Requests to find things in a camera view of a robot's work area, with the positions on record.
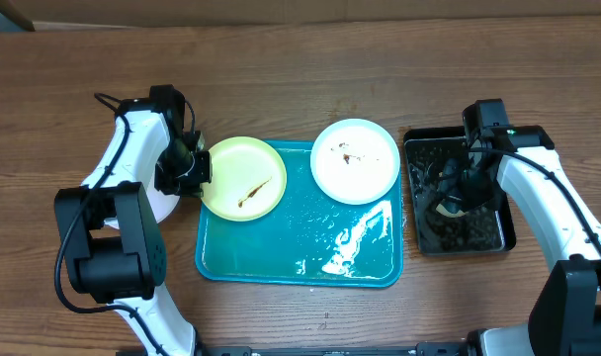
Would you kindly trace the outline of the white plate with streak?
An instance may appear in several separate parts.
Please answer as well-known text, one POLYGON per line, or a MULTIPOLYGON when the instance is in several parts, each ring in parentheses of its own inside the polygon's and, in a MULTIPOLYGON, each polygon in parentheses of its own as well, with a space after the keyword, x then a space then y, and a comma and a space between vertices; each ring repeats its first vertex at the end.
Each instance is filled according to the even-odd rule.
POLYGON ((165 195, 156 190, 153 186, 150 188, 143 187, 143 189, 158 223, 164 221, 173 212, 180 201, 179 196, 165 195))

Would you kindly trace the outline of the yellow-green plate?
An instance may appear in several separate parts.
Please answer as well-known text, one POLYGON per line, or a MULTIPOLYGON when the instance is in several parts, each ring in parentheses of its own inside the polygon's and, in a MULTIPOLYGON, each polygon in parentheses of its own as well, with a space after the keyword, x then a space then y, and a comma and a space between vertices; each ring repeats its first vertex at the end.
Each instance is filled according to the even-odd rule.
POLYGON ((211 149, 212 181, 203 185, 202 201, 216 216, 248 222, 270 213, 287 187, 281 155, 268 143, 236 136, 211 149))

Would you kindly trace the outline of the teal yellow sponge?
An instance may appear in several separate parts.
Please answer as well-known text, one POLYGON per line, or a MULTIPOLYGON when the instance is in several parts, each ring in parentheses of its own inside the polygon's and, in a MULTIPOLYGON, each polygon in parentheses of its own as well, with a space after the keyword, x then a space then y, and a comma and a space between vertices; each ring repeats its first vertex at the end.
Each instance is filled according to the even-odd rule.
POLYGON ((470 205, 462 199, 446 197, 440 200, 435 210, 444 217, 456 219, 464 216, 470 210, 470 205))

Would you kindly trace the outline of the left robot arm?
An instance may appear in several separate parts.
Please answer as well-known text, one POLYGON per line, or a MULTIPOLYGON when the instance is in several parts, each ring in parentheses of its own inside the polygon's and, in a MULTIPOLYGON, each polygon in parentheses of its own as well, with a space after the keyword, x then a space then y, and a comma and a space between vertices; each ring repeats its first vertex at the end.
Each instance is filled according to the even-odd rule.
POLYGON ((171 85, 145 98, 95 97, 113 112, 115 132, 93 172, 54 198, 56 295, 75 313, 116 312, 148 355, 200 355, 197 331, 165 284, 159 228, 181 198, 202 197, 212 180, 201 132, 184 127, 193 106, 171 85))

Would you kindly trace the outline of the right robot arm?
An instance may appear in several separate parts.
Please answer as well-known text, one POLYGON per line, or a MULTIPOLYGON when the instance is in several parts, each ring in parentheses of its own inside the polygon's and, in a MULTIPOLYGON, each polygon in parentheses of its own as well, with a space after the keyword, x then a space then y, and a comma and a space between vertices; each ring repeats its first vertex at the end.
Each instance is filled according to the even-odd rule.
POLYGON ((575 191, 539 126, 468 129, 437 212, 449 218, 510 198, 550 269, 528 320, 472 334, 478 355, 601 355, 601 223, 575 191))

